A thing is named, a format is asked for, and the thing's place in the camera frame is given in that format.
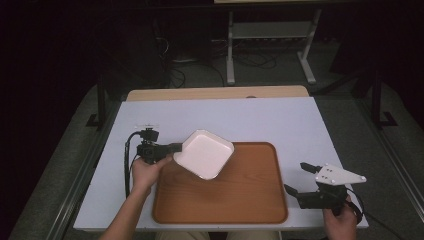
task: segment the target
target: white tray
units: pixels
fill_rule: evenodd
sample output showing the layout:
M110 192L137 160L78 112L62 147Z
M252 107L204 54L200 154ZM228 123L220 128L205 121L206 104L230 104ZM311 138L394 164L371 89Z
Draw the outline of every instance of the white tray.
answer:
M200 178L218 176L234 152L234 145L206 130L196 130L184 143L183 150L174 153L175 162Z

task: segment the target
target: human hand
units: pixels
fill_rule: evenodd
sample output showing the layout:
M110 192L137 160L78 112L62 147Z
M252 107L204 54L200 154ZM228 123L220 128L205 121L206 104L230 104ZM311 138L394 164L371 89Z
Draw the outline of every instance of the human hand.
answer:
M329 240L356 239L356 215L347 204L344 204L339 216L334 216L331 209L323 209L324 227Z
M162 167L171 162L172 159L172 155L169 154L152 165L145 163L142 158L134 160L132 165L133 188L131 192L138 189L150 191L150 187L157 181Z

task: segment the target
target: robotic arm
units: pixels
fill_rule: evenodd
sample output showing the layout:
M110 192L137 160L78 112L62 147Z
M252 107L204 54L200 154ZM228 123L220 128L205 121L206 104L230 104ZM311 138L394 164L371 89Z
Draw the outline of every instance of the robotic arm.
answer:
M356 214L357 223L362 221L363 213L352 202L346 201L348 196L345 184L363 183L367 179L355 173L326 164L323 167L301 163L301 168L316 174L315 181L318 185L316 192L299 193L296 189L284 184L286 192L297 199L300 208L305 209L331 209L338 216L344 204L351 207Z
M159 132L152 128L146 128L139 132L132 133L127 142L125 143L125 156L124 156L124 178L125 178L125 195L128 197L130 194L130 171L131 166L129 165L129 151L130 141L135 135L139 135L143 141L137 146L137 155L143 158L147 164L155 164L161 159L165 158L167 154L181 152L182 143L171 143L168 145L159 145L155 142L158 140Z

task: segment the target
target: metal stand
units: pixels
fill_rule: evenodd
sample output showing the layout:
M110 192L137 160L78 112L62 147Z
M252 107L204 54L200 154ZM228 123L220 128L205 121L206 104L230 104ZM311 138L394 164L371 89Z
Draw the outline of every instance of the metal stand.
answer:
M356 79L358 77L360 77L361 75L365 74L367 71L369 71L369 66L360 68L356 71L354 71L353 73L344 76L343 78L335 81L334 83L328 85L327 87L324 87L320 90L317 90L315 92L311 92L312 96L316 96L316 95L325 95L327 93L330 93L331 91L337 89L338 87L343 86L344 84L352 81L353 79Z
M297 55L308 83L315 84L316 80L309 67L307 57L320 15L321 9L318 9L315 11L312 21L234 23L233 12L230 12L228 21L227 84L229 86L235 85L233 39L255 38L306 38L303 51L298 52Z
M376 72L374 78L374 86L372 88L372 100L371 100L371 119L378 129L384 126L397 126L397 123L393 116L389 112L383 112L386 116L386 121L380 120L380 106L381 106L381 75Z
M100 76L97 80L97 111L98 114L91 114L85 126L97 127L99 131L106 121L106 100L105 100L105 88L103 86L103 77Z
M309 84L316 84L314 74L312 73L311 67L309 66L307 57L309 49L311 48L312 41L314 40L315 31L318 26L319 17L321 15L321 9L315 11L314 19L312 20L311 26L308 30L308 36L306 37L306 45L302 52L298 52L297 56L299 58L300 64L302 65L303 72L305 73L306 80Z

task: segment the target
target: metal frame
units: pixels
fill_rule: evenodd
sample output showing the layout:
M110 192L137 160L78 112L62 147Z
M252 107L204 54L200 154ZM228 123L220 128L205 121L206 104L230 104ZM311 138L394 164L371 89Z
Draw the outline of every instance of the metal frame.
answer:
M384 133L384 130L376 126L373 119L369 117L369 109L366 106L366 103L361 100L356 101L356 103L361 114L364 116L364 119L367 120L366 122L372 130L374 136L378 139L378 142L381 144L381 147L384 149L387 154L387 157L390 159L390 163L392 164L395 170L395 174L397 175L399 182L406 193L406 196L409 198L419 218L424 223L423 193L419 190L411 175L409 175L409 172L406 170L404 164L402 163L404 161L402 161L402 159L397 154L396 150L393 148L392 144Z
M234 23L233 12L229 12L228 20L228 55L227 55L227 84L235 85L233 62L233 39L247 38L306 38L303 51L297 53L299 62L309 84L316 80L309 66L307 57L311 48L321 9L315 10L312 21L305 22L272 22L272 23Z
M60 206L59 212L46 239L63 239L68 228L69 221L77 209L79 201L81 201L84 196L87 186L90 184L91 178L94 174L93 167L100 158L120 106L120 102L113 102L113 104L109 107L109 114L106 117L101 130L98 131L97 136L95 136L92 146L90 147L90 151L87 153L83 164L80 166L74 182Z

